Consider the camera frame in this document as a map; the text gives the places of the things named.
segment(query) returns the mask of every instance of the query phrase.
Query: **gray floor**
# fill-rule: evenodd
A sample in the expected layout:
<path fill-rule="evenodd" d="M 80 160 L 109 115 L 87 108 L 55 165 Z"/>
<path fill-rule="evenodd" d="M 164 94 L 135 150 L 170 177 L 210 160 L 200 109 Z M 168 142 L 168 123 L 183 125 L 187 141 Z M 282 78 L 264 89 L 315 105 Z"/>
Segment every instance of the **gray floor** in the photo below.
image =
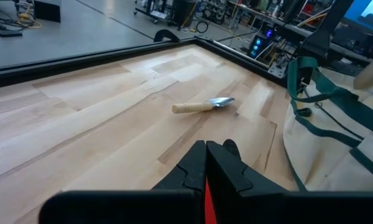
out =
<path fill-rule="evenodd" d="M 0 38 L 0 67 L 70 57 L 101 50 L 119 49 L 153 42 L 160 29 L 178 37 L 192 37 L 143 14 L 133 15 L 133 0 L 62 0 L 62 22 L 40 21 L 41 29 L 27 29 L 22 37 Z M 0 2 L 0 10 L 16 18 L 13 2 Z M 251 33 L 239 26 L 234 35 Z M 210 24 L 204 34 L 214 40 L 231 39 L 226 25 Z"/>

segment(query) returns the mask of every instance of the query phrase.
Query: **green strap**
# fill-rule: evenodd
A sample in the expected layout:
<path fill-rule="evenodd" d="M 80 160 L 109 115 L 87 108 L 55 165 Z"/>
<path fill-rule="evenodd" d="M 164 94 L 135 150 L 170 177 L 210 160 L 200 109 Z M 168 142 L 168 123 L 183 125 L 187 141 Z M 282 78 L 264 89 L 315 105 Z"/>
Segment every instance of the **green strap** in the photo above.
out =
<path fill-rule="evenodd" d="M 318 77 L 316 88 L 320 92 L 333 89 L 335 84 L 324 75 Z M 373 131 L 373 109 L 357 101 L 354 97 L 330 98 L 348 117 Z"/>
<path fill-rule="evenodd" d="M 306 96 L 309 96 L 309 93 L 305 89 L 304 89 L 304 93 L 305 93 Z M 355 137 L 357 137 L 358 139 L 360 139 L 361 141 L 363 141 L 364 137 L 358 135 L 357 133 L 351 131 L 350 129 L 348 129 L 347 127 L 345 127 L 343 124 L 341 124 L 338 120 L 336 120 L 334 118 L 334 116 L 332 116 L 329 112 L 327 112 L 322 107 L 321 103 L 315 103 L 315 107 L 317 107 L 319 110 L 323 111 L 323 113 L 325 113 L 330 119 L 332 119 L 336 124 L 338 124 L 338 126 L 340 126 L 341 128 L 343 128 L 344 130 L 346 130 L 350 134 L 354 135 Z"/>
<path fill-rule="evenodd" d="M 371 161 L 361 150 L 357 147 L 349 151 L 351 156 L 356 159 L 362 166 L 364 166 L 371 174 L 373 174 L 373 161 Z"/>
<path fill-rule="evenodd" d="M 359 140 L 349 137 L 343 133 L 339 133 L 337 131 L 324 130 L 324 129 L 320 129 L 316 127 L 310 121 L 303 118 L 299 114 L 301 110 L 297 109 L 297 104 L 294 100 L 291 100 L 290 103 L 291 103 L 291 106 L 293 107 L 293 111 L 296 116 L 295 118 L 296 121 L 302 124 L 304 127 L 306 127 L 306 129 L 308 129 L 308 131 L 311 132 L 312 134 L 319 136 L 319 137 L 329 137 L 329 138 L 336 139 L 349 147 L 357 147 L 361 143 Z"/>
<path fill-rule="evenodd" d="M 288 79 L 287 79 L 287 90 L 290 94 L 291 98 L 300 101 L 303 103 L 315 103 L 318 101 L 327 100 L 334 97 L 341 97 L 346 95 L 353 95 L 350 91 L 335 86 L 332 90 L 324 92 L 322 94 L 306 97 L 306 98 L 299 98 L 298 97 L 298 86 L 297 86 L 297 79 L 299 70 L 301 68 L 312 68 L 312 80 L 316 80 L 317 76 L 321 75 L 318 72 L 318 64 L 314 58 L 311 57 L 298 57 L 297 59 L 291 61 L 288 65 Z"/>
<path fill-rule="evenodd" d="M 297 74 L 299 68 L 313 68 L 312 80 L 315 81 L 316 89 L 322 94 L 307 98 L 298 98 L 296 91 Z M 314 103 L 330 99 L 348 117 L 373 132 L 373 109 L 359 102 L 358 96 L 348 90 L 336 86 L 331 80 L 318 71 L 318 65 L 314 58 L 299 57 L 290 62 L 288 71 L 288 91 L 292 99 L 304 103 Z"/>

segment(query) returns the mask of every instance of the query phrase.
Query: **wooden tabletop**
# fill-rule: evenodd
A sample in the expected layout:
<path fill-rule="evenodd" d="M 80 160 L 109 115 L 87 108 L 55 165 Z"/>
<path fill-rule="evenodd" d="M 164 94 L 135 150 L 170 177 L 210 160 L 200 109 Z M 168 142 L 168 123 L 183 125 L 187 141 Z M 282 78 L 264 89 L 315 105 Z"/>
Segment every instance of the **wooden tabletop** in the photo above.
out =
<path fill-rule="evenodd" d="M 173 103 L 231 96 L 221 110 Z M 196 140 L 233 139 L 289 190 L 284 88 L 195 45 L 0 88 L 0 223 L 37 223 L 66 190 L 150 189 Z"/>

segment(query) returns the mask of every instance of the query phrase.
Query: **canvas bag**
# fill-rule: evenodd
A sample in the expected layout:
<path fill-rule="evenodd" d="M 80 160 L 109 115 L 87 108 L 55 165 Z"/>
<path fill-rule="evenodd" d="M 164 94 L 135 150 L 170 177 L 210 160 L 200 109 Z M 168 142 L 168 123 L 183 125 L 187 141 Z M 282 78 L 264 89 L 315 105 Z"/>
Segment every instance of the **canvas bag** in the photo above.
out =
<path fill-rule="evenodd" d="M 307 68 L 311 81 L 297 90 Z M 353 80 L 323 75 L 314 58 L 289 64 L 283 142 L 300 190 L 373 190 L 373 87 L 355 90 Z"/>

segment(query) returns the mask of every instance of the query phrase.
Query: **wooden table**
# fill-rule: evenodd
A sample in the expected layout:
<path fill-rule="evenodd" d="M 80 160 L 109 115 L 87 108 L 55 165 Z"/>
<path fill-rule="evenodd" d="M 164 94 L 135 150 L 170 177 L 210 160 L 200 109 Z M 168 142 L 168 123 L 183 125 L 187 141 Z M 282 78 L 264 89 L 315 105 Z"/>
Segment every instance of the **wooden table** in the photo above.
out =
<path fill-rule="evenodd" d="M 222 110 L 171 105 L 231 96 Z M 150 189 L 199 139 L 295 190 L 284 88 L 195 45 L 0 88 L 0 223 L 36 223 L 65 190 Z"/>

